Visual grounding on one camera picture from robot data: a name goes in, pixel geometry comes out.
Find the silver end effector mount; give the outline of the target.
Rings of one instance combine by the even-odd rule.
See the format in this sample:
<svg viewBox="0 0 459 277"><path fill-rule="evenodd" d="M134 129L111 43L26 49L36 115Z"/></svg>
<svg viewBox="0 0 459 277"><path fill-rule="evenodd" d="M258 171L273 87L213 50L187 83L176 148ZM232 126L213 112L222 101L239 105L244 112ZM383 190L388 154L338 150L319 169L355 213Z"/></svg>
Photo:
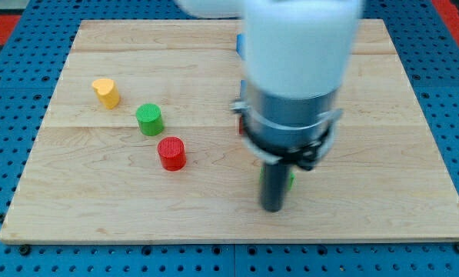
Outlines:
<svg viewBox="0 0 459 277"><path fill-rule="evenodd" d="M244 98L231 110L244 121L244 145L263 162L311 171L329 152L343 114L334 107L337 92L292 99L272 95L246 82Z"/></svg>

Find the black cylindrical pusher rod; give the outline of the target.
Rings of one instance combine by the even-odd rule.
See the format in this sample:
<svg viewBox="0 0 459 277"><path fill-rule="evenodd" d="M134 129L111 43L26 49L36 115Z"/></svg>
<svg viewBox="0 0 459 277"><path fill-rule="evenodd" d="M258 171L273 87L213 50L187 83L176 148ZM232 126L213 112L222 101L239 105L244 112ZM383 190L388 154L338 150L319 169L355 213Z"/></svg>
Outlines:
<svg viewBox="0 0 459 277"><path fill-rule="evenodd" d="M288 164L264 163L261 169L260 203L268 212L278 212L284 204L284 197L291 184L291 167Z"/></svg>

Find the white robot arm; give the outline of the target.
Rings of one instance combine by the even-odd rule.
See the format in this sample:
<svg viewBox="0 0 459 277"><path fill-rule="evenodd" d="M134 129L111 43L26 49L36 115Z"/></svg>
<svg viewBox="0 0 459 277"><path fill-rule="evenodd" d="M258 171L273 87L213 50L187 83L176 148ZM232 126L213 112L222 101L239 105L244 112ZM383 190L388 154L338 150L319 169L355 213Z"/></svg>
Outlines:
<svg viewBox="0 0 459 277"><path fill-rule="evenodd" d="M280 210L290 171L312 170L334 144L342 111L334 100L363 3L345 1L177 0L197 18L242 20L244 84L232 111L243 140L263 163L260 203Z"/></svg>

